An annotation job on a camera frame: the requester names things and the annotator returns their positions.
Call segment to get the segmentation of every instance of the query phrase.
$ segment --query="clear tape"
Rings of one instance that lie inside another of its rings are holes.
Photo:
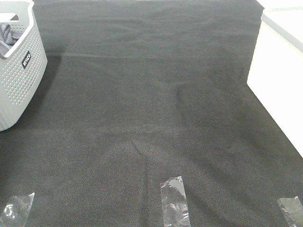
[[[161,184],[163,221],[165,227],[190,227],[182,177],[173,177]]]
[[[0,227],[24,227],[35,193],[28,196],[10,197],[1,217]]]
[[[303,227],[303,206],[298,197],[281,198],[277,202],[290,227]]]

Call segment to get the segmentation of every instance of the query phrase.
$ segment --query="laundry basket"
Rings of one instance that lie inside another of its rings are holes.
[[[17,18],[5,22],[11,25],[12,31],[23,33],[4,56],[0,53],[0,131],[18,121],[46,68],[47,58],[33,5],[31,0],[0,1],[0,14],[14,13]]]

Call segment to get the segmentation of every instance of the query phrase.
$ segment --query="brand logo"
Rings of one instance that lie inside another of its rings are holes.
[[[30,54],[30,52],[28,51],[27,54],[25,55],[25,58],[22,61],[22,66],[25,69],[30,61],[30,59],[32,58],[32,55]]]

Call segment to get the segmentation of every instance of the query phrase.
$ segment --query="tape strip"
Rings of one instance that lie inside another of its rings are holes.
[[[182,177],[161,184],[162,211],[165,227],[190,227]]]
[[[35,193],[28,196],[12,196],[1,217],[0,227],[24,227]]]
[[[290,227],[303,227],[303,206],[298,197],[281,198],[277,202]]]

